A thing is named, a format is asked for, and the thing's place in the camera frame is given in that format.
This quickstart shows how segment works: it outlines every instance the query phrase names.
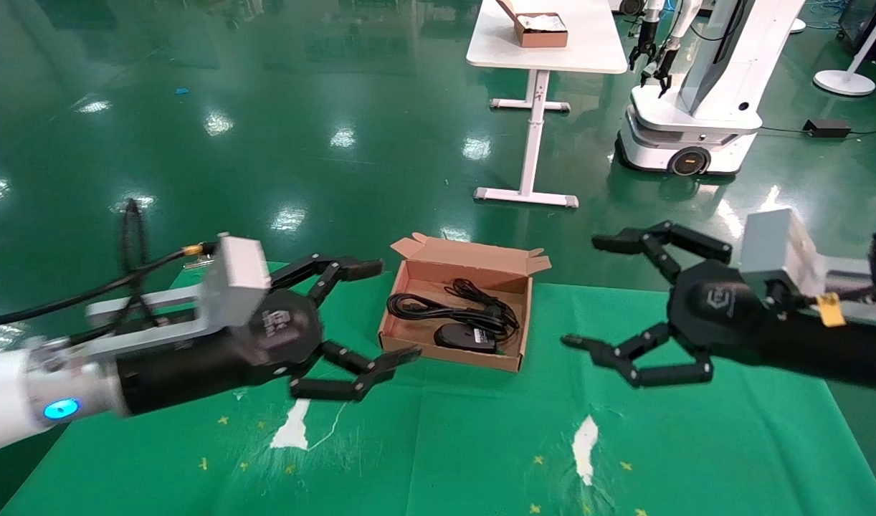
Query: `white floor lamp stand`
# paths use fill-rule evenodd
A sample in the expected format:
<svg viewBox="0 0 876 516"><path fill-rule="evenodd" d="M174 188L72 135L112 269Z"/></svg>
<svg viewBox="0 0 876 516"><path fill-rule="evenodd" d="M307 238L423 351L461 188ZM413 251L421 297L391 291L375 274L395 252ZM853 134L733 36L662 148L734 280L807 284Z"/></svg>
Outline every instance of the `white floor lamp stand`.
<svg viewBox="0 0 876 516"><path fill-rule="evenodd" d="M874 45L876 39L876 24L874 29L871 29L871 34L865 39L865 43L855 58L852 59L852 64L849 65L847 71L842 70L824 70L817 72L814 75L814 84L828 92L835 92L839 95L847 95L847 97L861 97L869 95L875 91L875 82L863 75L855 73L858 65L865 59L865 55L871 46Z"/></svg>

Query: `cardboard box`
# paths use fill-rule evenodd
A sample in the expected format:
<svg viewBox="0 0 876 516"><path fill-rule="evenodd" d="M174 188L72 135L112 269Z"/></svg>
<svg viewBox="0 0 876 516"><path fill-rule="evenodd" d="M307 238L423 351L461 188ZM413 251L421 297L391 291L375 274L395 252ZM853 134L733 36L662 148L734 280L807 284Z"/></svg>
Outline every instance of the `cardboard box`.
<svg viewBox="0 0 876 516"><path fill-rule="evenodd" d="M468 279L480 290L497 297L514 310L520 329L509 340L498 344L498 354L470 352L435 345L438 327L453 323L448 319L402 320L384 312L378 330L381 347L389 352L409 346L421 346L422 356L492 367L516 373L524 359L530 325L530 300L533 293L531 274L550 268L543 249L521 251L491 245L455 242L412 233L392 246L403 255L390 295L418 294L450 307L480 307L444 291L455 278Z"/></svg>
<svg viewBox="0 0 876 516"><path fill-rule="evenodd" d="M524 23L521 23L518 19L518 16L555 16L559 18L559 21L562 21L559 13L515 13L511 0L497 0L497 2L501 6L501 9L504 9L505 13L507 13L511 20L513 20L514 32L518 35L518 42L522 47L527 49L543 47L562 48L568 43L567 27L565 30L562 30L562 32L547 32L546 30L540 32L540 30L527 29L527 27L524 27Z"/></svg>

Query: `epoxy floor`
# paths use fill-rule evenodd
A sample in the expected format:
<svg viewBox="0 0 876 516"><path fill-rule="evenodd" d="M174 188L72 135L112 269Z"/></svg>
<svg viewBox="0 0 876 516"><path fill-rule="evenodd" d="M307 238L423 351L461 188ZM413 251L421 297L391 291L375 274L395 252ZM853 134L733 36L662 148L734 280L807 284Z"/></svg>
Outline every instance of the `epoxy floor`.
<svg viewBox="0 0 876 516"><path fill-rule="evenodd" d="M539 281L664 290L642 259L593 251L591 235L673 219L738 244L746 215L775 206L794 206L825 254L867 252L876 135L766 131L733 181L630 172L613 159L630 72L553 75L550 98L573 111L546 116L536 186L577 195L580 209L474 202L475 187L517 187L527 131L526 112L487 106L521 97L526 72L465 62L477 11L478 0L0 0L0 313L114 277L127 196L146 207L154 255L228 231L261 239L271 260L354 254L395 270L389 245L419 231L546 248L553 269ZM834 35L786 43L758 109L766 126L876 128L876 92L811 84L848 65ZM687 39L685 59L696 46ZM860 72L876 81L873 63ZM74 310L0 329L0 347L82 324ZM833 389L876 471L876 393Z"/></svg>

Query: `logo on robotic hand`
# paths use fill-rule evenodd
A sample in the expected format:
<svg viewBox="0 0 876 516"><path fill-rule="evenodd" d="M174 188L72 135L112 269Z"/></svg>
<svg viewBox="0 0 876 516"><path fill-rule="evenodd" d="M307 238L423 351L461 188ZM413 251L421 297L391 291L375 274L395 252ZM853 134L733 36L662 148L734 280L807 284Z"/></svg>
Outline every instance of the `logo on robotic hand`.
<svg viewBox="0 0 876 516"><path fill-rule="evenodd" d="M706 294L706 304L716 310L728 308L728 317L734 315L734 293L726 288L713 288Z"/></svg>
<svg viewBox="0 0 876 516"><path fill-rule="evenodd" d="M287 310L267 310L263 313L263 326L267 331L267 337L272 337L278 331L286 329L290 321L291 314Z"/></svg>

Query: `box flap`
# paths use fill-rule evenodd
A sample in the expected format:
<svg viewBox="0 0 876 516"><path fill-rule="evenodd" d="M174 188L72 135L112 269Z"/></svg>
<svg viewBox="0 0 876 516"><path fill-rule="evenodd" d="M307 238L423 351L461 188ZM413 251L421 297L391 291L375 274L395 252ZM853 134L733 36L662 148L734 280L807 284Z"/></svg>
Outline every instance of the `box flap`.
<svg viewBox="0 0 876 516"><path fill-rule="evenodd" d="M552 267L549 257L540 255L543 249L523 251L473 242L449 241L427 237L422 233L412 233L412 238L400 239L390 247L408 260L462 265L525 276Z"/></svg>
<svg viewBox="0 0 876 516"><path fill-rule="evenodd" d="M511 6L511 0L496 0L496 2L498 2L501 9L505 11L505 14L507 14L514 23L520 23L517 14L514 14L514 6Z"/></svg>

